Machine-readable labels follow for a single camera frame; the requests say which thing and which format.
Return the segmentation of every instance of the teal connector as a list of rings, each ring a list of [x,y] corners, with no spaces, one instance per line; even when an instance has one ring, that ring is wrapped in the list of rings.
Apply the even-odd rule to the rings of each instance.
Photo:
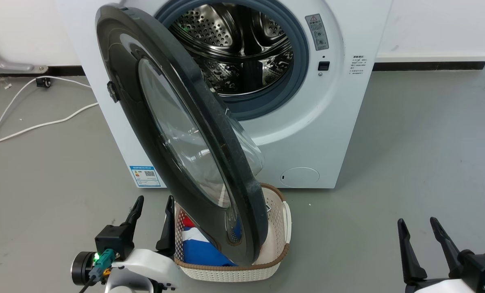
[[[100,256],[99,260],[94,263],[94,267],[90,270],[89,277],[94,280],[94,283],[101,280],[103,272],[111,267],[112,262],[116,259],[116,253],[112,249],[106,249]]]

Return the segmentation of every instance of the gray floor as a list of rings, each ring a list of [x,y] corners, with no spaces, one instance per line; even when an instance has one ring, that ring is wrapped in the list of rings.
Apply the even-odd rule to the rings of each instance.
[[[0,81],[0,115],[27,80]],[[94,101],[90,90],[65,82],[31,86],[0,137]],[[186,278],[181,291],[402,292],[400,217],[428,275],[445,277],[429,217],[460,249],[485,252],[485,69],[373,73],[337,188],[284,193],[293,235],[274,277],[246,284]],[[69,276],[73,257],[93,250],[94,236],[120,223],[138,195],[146,202],[135,243],[154,248],[168,191],[134,186],[97,107],[0,143],[0,292],[79,291]]]

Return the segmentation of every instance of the white cable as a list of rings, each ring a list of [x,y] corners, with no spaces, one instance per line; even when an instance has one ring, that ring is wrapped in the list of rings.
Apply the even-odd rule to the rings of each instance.
[[[6,109],[4,110],[4,113],[2,113],[2,116],[0,117],[0,123],[2,122],[3,118],[5,117],[8,109],[11,107],[11,104],[13,104],[14,100],[16,100],[16,97],[22,92],[23,89],[25,89],[28,85],[30,85],[31,83],[33,83],[34,81],[36,81],[38,78],[54,78],[54,79],[59,79],[59,80],[65,80],[65,81],[69,81],[69,82],[73,82],[73,83],[77,83],[78,85],[83,85],[84,87],[88,87],[88,88],[91,88],[89,85],[85,85],[81,82],[77,82],[77,81],[74,81],[74,80],[70,80],[70,79],[66,79],[66,78],[61,78],[61,77],[55,77],[55,76],[40,76],[40,77],[37,77],[37,78],[34,78],[32,79],[31,81],[27,82],[21,89],[20,91],[18,91],[18,93],[16,93],[16,95],[13,97],[13,99],[11,100],[11,102],[9,103],[9,105],[6,107]],[[1,141],[4,141],[6,139],[10,139],[11,137],[15,137],[17,135],[21,135],[22,133],[24,132],[27,132],[29,130],[33,130],[35,128],[38,128],[38,127],[42,127],[42,126],[45,126],[45,125],[50,125],[50,124],[56,124],[56,123],[60,123],[60,122],[65,122],[67,121],[68,119],[71,119],[72,117],[74,117],[75,115],[79,114],[81,111],[84,111],[85,109],[88,109],[88,108],[91,108],[91,107],[94,107],[98,105],[97,103],[94,103],[94,104],[91,104],[91,105],[88,105],[88,106],[85,106],[83,108],[81,108],[80,110],[76,111],[75,113],[73,113],[72,115],[70,115],[69,117],[67,117],[66,119],[62,119],[62,120],[58,120],[58,121],[53,121],[53,122],[48,122],[48,123],[44,123],[44,124],[40,124],[40,125],[36,125],[36,126],[33,126],[33,127],[29,127],[23,131],[20,131],[20,132],[16,132],[15,134],[13,135],[10,135],[10,136],[7,136],[7,137],[4,137],[4,138],[1,138],[0,139],[0,142]]]

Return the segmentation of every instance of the stainless steel drum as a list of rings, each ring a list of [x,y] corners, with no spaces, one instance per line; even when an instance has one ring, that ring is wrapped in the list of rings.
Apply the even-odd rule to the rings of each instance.
[[[267,88],[293,62],[291,44],[279,24],[246,6],[203,5],[176,19],[170,31],[225,98]]]

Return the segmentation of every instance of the washing machine door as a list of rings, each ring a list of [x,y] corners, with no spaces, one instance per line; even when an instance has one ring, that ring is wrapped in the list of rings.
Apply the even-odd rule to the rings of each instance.
[[[179,41],[149,14],[103,6],[96,30],[111,97],[176,202],[231,261],[252,264],[268,222],[238,122]]]

